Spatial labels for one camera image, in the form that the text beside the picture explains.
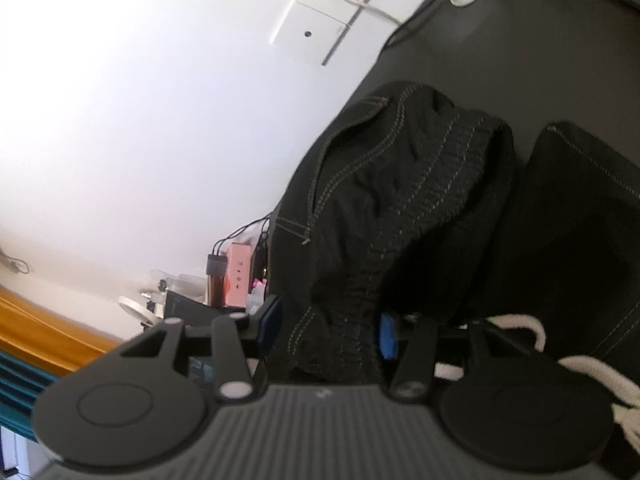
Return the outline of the pink power strip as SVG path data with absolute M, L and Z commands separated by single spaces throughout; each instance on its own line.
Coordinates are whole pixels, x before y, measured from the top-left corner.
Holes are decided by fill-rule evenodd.
M 224 276 L 224 305 L 228 308 L 246 307 L 250 289 L 250 260 L 252 248 L 245 244 L 231 244 L 226 253 L 227 270 Z

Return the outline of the black charger adapter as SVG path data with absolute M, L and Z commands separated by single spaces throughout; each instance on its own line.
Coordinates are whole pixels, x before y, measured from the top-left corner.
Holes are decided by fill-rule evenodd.
M 228 259 L 224 255 L 209 254 L 207 256 L 206 274 L 208 276 L 224 276 Z

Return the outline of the teal curtain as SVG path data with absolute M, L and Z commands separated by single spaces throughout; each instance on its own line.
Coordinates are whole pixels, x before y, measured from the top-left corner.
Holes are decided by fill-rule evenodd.
M 0 354 L 0 422 L 1 426 L 35 442 L 32 409 L 45 388 L 58 376 L 32 366 L 9 353 Z

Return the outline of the white wall socket panel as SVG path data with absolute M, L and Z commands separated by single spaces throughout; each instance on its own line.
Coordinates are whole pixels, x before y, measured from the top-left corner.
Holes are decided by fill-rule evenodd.
M 282 60 L 325 68 L 368 64 L 425 0 L 270 0 L 262 43 Z

